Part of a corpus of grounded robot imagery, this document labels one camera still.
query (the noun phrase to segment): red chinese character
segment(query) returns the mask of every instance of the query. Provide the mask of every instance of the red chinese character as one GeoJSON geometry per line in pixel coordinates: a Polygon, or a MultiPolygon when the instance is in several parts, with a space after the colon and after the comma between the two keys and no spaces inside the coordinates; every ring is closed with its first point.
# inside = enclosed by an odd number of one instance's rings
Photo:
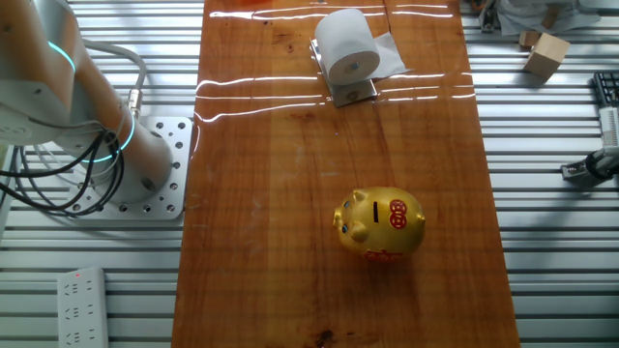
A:
{"type": "Polygon", "coordinates": [[[406,227],[406,211],[408,208],[406,204],[399,199],[394,199],[389,203],[389,210],[391,215],[389,216],[389,223],[397,229],[406,227]]]}
{"type": "Polygon", "coordinates": [[[367,258],[367,260],[378,262],[397,261],[401,258],[401,256],[401,252],[387,252],[385,249],[381,249],[380,251],[368,250],[364,254],[364,257],[367,258]]]}
{"type": "Polygon", "coordinates": [[[400,201],[399,199],[394,199],[393,201],[391,201],[391,203],[389,203],[389,210],[391,210],[392,213],[406,214],[408,208],[406,207],[406,204],[404,202],[400,201]]]}

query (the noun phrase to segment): screw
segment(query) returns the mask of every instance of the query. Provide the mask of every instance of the screw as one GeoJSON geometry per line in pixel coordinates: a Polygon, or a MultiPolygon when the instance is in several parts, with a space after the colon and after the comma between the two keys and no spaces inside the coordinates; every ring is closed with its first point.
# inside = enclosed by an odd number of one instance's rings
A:
{"type": "Polygon", "coordinates": [[[347,97],[350,101],[355,101],[355,100],[357,100],[357,98],[359,98],[359,92],[357,92],[357,91],[352,91],[352,92],[348,93],[348,95],[346,95],[346,97],[347,97]]]}

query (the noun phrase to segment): piggy bank ear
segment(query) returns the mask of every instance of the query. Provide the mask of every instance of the piggy bank ear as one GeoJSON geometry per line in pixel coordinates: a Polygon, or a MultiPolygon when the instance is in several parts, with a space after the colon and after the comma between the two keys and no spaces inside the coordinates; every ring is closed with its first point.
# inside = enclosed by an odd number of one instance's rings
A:
{"type": "Polygon", "coordinates": [[[368,194],[363,192],[362,189],[355,188],[352,190],[352,196],[355,199],[355,203],[358,203],[366,199],[366,197],[368,197],[368,194]]]}
{"type": "Polygon", "coordinates": [[[355,221],[352,226],[352,230],[350,231],[350,238],[352,238],[355,242],[365,242],[368,238],[368,229],[361,222],[355,221]]]}

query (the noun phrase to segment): black keyboard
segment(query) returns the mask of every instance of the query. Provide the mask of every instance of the black keyboard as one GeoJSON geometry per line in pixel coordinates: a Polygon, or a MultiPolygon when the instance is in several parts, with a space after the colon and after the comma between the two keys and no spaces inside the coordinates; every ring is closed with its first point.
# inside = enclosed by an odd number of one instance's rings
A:
{"type": "Polygon", "coordinates": [[[600,107],[619,104],[619,72],[596,72],[593,75],[600,107]]]}

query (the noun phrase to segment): paper towel holder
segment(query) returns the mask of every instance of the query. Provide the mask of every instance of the paper towel holder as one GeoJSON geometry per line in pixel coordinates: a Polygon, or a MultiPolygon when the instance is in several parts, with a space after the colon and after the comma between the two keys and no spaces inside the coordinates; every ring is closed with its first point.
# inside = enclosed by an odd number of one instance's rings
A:
{"type": "Polygon", "coordinates": [[[359,102],[367,98],[376,97],[378,95],[378,93],[376,93],[376,88],[374,88],[374,83],[371,81],[371,79],[351,83],[344,86],[334,85],[329,82],[329,80],[327,79],[326,70],[322,65],[320,50],[318,49],[318,41],[316,39],[311,40],[310,46],[314,56],[316,57],[316,62],[318,62],[318,66],[322,71],[322,75],[325,78],[325,82],[327,82],[327,87],[329,87],[331,97],[333,98],[333,103],[336,107],[348,105],[353,102],[359,102]]]}

